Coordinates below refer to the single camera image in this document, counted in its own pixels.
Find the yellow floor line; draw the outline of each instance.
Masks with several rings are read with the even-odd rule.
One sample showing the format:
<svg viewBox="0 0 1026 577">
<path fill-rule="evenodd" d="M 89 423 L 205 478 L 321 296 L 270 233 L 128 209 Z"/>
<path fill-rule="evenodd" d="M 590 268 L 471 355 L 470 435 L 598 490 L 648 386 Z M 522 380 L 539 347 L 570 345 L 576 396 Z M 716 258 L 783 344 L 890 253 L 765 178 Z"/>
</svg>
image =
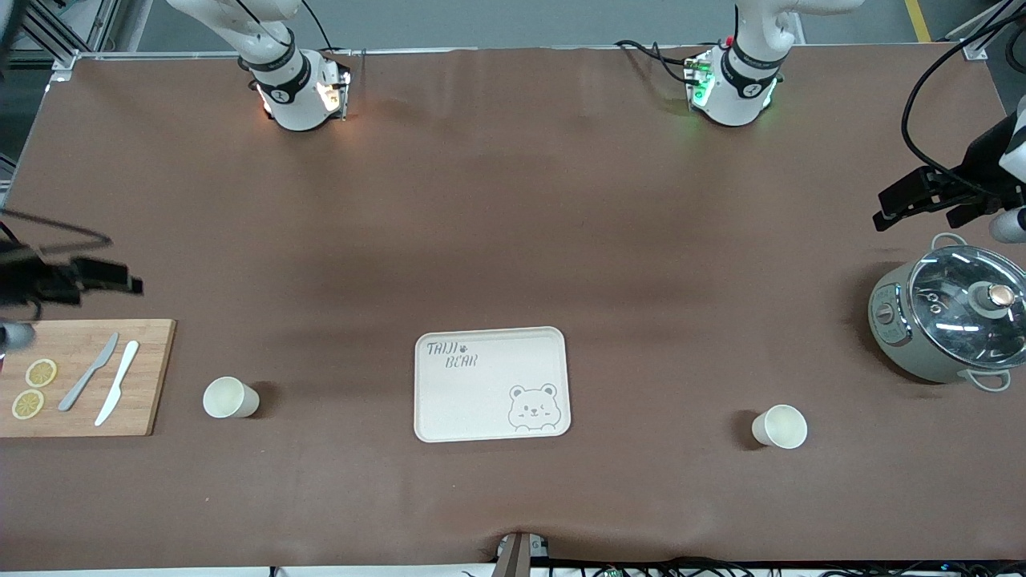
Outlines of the yellow floor line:
<svg viewBox="0 0 1026 577">
<path fill-rule="evenodd" d="M 922 17 L 922 9 L 919 8 L 919 0 L 905 0 L 905 8 L 908 9 L 908 17 L 912 21 L 915 39 L 918 42 L 932 41 L 930 31 L 926 30 L 926 21 Z"/>
</svg>

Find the silver knife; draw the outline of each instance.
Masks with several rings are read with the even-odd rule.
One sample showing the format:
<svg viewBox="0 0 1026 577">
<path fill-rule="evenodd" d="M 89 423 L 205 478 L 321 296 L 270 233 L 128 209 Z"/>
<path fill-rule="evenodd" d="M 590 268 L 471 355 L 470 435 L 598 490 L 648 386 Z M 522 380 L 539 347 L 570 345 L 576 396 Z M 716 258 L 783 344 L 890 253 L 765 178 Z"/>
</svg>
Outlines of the silver knife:
<svg viewBox="0 0 1026 577">
<path fill-rule="evenodd" d="M 92 366 L 86 370 L 85 375 L 82 375 L 82 378 L 79 379 L 78 382 L 75 383 L 75 386 L 68 391 L 68 394 L 61 399 L 61 405 L 57 405 L 57 411 L 68 411 L 71 409 L 72 405 L 75 405 L 75 401 L 78 400 L 78 395 L 82 394 L 82 389 L 85 388 L 85 384 L 92 378 L 93 373 L 98 371 L 103 366 L 107 364 L 107 361 L 111 359 L 111 355 L 114 354 L 114 347 L 116 347 L 117 344 L 118 334 L 115 333 L 111 335 L 111 340 L 107 341 L 107 345 L 104 346 L 104 350 L 100 351 L 100 356 L 96 357 L 96 360 L 92 361 Z"/>
</svg>

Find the pot handle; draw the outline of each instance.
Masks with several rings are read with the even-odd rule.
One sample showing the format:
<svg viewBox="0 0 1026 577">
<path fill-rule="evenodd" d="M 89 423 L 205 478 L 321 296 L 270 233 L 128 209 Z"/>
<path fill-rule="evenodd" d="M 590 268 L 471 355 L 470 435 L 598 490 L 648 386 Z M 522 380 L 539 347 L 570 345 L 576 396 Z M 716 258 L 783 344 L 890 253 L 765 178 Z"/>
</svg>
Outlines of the pot handle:
<svg viewBox="0 0 1026 577">
<path fill-rule="evenodd" d="M 965 379 L 973 384 L 974 387 L 984 391 L 984 392 L 1001 392 L 1009 388 L 1012 384 L 1012 375 L 1008 371 L 998 371 L 996 373 L 984 373 L 982 371 L 974 371 L 972 369 L 966 369 L 964 371 L 959 371 L 958 376 Z M 988 387 L 980 382 L 978 377 L 1000 377 L 1001 386 L 996 388 Z"/>
<path fill-rule="evenodd" d="M 965 242 L 964 238 L 958 236 L 957 234 L 955 234 L 953 232 L 942 232 L 941 234 L 938 234 L 937 236 L 934 237 L 933 240 L 930 241 L 930 249 L 931 251 L 937 251 L 937 241 L 940 240 L 940 239 L 942 239 L 942 238 L 947 238 L 948 240 L 953 240 L 955 242 L 955 244 L 961 244 L 962 246 L 969 244 L 969 242 Z"/>
</svg>

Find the lemon slice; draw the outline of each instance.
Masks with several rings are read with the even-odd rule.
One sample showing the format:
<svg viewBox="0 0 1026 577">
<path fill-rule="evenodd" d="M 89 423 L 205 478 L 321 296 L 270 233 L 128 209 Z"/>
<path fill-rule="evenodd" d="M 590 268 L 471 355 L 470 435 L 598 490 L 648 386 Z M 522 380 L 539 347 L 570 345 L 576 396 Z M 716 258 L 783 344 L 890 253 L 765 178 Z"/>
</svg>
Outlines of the lemon slice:
<svg viewBox="0 0 1026 577">
<path fill-rule="evenodd" d="M 43 410 L 45 399 L 43 393 L 36 389 L 24 390 L 14 398 L 14 403 L 10 406 L 10 412 L 19 421 L 31 419 Z"/>
<path fill-rule="evenodd" d="M 25 372 L 25 382 L 30 387 L 45 387 L 57 376 L 57 363 L 48 358 L 40 358 Z"/>
</svg>

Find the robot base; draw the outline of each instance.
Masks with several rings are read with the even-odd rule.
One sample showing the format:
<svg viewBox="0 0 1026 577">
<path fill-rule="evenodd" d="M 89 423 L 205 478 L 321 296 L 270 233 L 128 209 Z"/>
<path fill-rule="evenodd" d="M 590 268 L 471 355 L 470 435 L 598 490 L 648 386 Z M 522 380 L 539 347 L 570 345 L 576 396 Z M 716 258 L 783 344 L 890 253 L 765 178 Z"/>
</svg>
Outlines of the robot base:
<svg viewBox="0 0 1026 577">
<path fill-rule="evenodd" d="M 314 50 L 301 50 L 310 61 L 310 80 L 289 104 L 280 104 L 258 90 L 264 110 L 286 130 L 312 130 L 329 118 L 345 118 L 349 104 L 349 74 L 339 64 Z"/>
<path fill-rule="evenodd" d="M 723 60 L 723 48 L 714 48 L 703 52 L 694 59 L 688 59 L 684 67 L 684 78 L 698 82 L 687 85 L 687 102 L 692 108 L 701 110 L 713 122 L 725 126 L 743 126 L 748 124 L 770 106 L 770 99 L 777 81 L 766 87 L 764 97 L 745 99 L 738 94 L 738 89 L 724 78 L 720 69 Z"/>
</svg>

